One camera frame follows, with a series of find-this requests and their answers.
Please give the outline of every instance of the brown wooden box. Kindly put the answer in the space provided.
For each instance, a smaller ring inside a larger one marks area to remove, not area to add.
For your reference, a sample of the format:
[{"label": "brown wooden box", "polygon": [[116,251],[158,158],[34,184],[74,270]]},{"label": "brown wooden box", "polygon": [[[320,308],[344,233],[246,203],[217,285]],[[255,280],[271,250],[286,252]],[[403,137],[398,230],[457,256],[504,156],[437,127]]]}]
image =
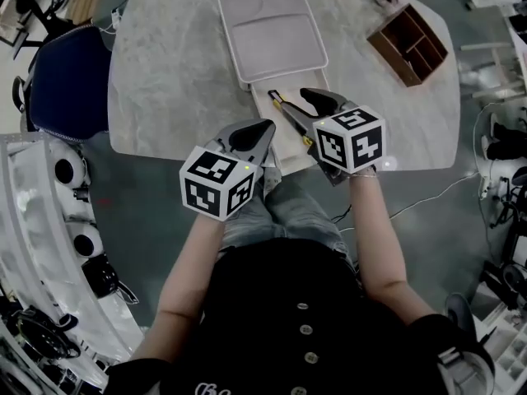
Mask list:
[{"label": "brown wooden box", "polygon": [[388,18],[368,41],[406,86],[421,85],[448,54],[431,27],[409,4]]}]

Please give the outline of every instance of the forearm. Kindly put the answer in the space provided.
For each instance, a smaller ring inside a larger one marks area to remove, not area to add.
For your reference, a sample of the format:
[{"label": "forearm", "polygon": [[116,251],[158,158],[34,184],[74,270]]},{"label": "forearm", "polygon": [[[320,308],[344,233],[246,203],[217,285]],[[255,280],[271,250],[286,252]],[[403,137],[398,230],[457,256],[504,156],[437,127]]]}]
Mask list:
[{"label": "forearm", "polygon": [[161,290],[152,327],[131,360],[174,361],[199,319],[225,225],[198,215]]},{"label": "forearm", "polygon": [[434,314],[408,285],[403,251],[391,225],[379,181],[350,179],[361,279],[370,298],[395,312],[404,323]]},{"label": "forearm", "polygon": [[352,213],[362,282],[369,293],[406,281],[403,252],[392,227],[379,180],[350,179]]},{"label": "forearm", "polygon": [[225,225],[198,215],[163,285],[158,311],[197,318],[221,249]]}]

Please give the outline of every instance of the black shirt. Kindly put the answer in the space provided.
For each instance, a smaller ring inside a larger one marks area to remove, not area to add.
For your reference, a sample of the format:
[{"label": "black shirt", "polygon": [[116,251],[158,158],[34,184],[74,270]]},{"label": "black shirt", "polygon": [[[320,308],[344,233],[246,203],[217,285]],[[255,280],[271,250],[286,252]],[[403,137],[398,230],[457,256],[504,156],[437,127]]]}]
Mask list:
[{"label": "black shirt", "polygon": [[470,343],[444,316],[405,326],[322,244],[273,239],[218,261],[175,364],[117,365],[105,393],[444,393],[437,355]]}]

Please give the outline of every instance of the marble table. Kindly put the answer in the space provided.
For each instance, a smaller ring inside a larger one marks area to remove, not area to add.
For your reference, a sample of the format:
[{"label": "marble table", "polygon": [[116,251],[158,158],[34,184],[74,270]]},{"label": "marble table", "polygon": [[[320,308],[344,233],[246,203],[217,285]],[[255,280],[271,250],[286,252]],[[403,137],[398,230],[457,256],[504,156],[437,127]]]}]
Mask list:
[{"label": "marble table", "polygon": [[[459,78],[446,23],[414,5],[449,55],[424,84],[405,87],[367,36],[387,17],[373,0],[308,0],[329,56],[332,91],[384,115],[398,170],[447,168],[459,134]],[[217,0],[129,0],[108,94],[110,140],[124,154],[183,160],[223,127],[258,116],[242,91]]]}]

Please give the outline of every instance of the white cube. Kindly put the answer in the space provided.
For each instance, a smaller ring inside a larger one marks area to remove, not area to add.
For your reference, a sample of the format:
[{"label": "white cube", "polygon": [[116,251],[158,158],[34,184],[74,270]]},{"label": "white cube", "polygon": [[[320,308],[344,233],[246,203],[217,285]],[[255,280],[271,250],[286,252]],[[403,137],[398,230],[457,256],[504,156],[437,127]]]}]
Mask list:
[{"label": "white cube", "polygon": [[180,170],[183,204],[226,220],[253,196],[258,166],[196,146]]},{"label": "white cube", "polygon": [[361,105],[313,124],[320,159],[354,173],[386,155],[386,124]]}]

